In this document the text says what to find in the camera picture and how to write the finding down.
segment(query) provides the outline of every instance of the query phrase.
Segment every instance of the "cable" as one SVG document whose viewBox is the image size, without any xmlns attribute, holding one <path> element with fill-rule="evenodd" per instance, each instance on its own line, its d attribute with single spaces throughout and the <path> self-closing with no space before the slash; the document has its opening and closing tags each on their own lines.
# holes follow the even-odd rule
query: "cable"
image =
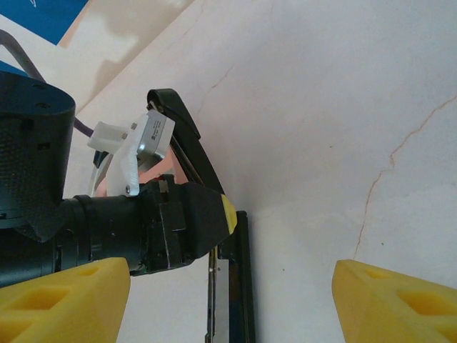
<svg viewBox="0 0 457 343">
<path fill-rule="evenodd" d="M 29 56 L 27 56 L 27 53 L 22 49 L 19 42 L 8 32 L 0 29 L 0 46 L 1 45 L 3 45 L 11 55 L 13 55 L 15 60 L 29 77 L 46 83 L 34 63 L 30 60 Z M 93 129 L 83 124 L 78 118 L 74 119 L 74 128 L 87 137 L 92 136 L 94 132 Z"/>
</svg>

